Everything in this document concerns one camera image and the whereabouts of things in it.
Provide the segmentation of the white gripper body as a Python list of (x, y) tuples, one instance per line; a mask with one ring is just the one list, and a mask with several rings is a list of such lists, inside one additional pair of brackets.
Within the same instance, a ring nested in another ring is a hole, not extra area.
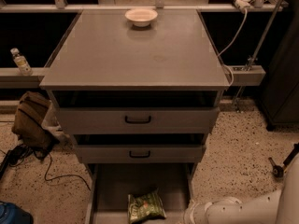
[(183, 215), (184, 224), (207, 224), (207, 204), (191, 200)]

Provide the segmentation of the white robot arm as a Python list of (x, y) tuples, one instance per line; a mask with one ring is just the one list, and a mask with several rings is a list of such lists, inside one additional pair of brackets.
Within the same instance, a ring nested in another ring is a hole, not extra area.
[(242, 203), (235, 197), (192, 202), (184, 224), (299, 224), (299, 155), (291, 160), (282, 189)]

